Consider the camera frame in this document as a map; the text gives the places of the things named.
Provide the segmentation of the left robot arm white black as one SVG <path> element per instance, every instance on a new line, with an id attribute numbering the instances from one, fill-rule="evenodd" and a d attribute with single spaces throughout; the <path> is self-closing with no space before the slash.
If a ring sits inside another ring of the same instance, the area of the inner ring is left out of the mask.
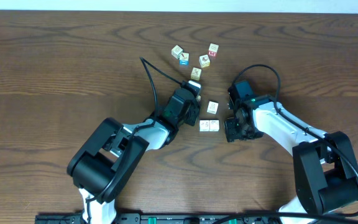
<path id="1" fill-rule="evenodd" d="M 201 85 L 182 82 L 162 110 L 138 124 L 106 118 L 68 163 L 67 174 L 83 197 L 82 223 L 112 223 L 114 202 L 145 152 L 170 144 L 183 124 L 200 114 Z"/>

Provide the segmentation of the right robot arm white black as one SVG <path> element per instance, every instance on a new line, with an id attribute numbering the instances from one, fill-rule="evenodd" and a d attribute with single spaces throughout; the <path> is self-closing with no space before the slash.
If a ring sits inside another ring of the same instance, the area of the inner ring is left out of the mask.
<path id="1" fill-rule="evenodd" d="M 347 135 L 307 125 L 271 96 L 255 95 L 247 81 L 228 93 L 234 116 L 224 123 L 227 141 L 267 134 L 293 158 L 296 197 L 280 212 L 325 215 L 358 201 L 358 165 Z"/>

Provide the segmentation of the wooden block with turtle drawing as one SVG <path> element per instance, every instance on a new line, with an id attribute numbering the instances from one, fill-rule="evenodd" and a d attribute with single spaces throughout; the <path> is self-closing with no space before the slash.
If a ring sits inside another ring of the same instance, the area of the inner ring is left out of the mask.
<path id="1" fill-rule="evenodd" d="M 200 120 L 199 127 L 200 127 L 200 132 L 209 132 L 210 130 L 209 120 Z"/>

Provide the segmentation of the wooden block yellow S side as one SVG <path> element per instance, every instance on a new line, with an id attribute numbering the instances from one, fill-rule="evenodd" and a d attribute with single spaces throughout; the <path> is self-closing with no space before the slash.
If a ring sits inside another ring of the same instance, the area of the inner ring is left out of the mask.
<path id="1" fill-rule="evenodd" d="M 217 111 L 218 111 L 218 106 L 219 106 L 219 103 L 214 102 L 214 101 L 210 101 L 208 103 L 207 113 L 216 114 Z"/>

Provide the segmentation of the wooden block red A side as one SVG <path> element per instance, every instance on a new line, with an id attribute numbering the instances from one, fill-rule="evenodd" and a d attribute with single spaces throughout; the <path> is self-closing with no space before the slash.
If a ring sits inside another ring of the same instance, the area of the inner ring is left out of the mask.
<path id="1" fill-rule="evenodd" d="M 209 121 L 209 130 L 211 132 L 217 132 L 219 131 L 219 120 L 210 120 Z"/>

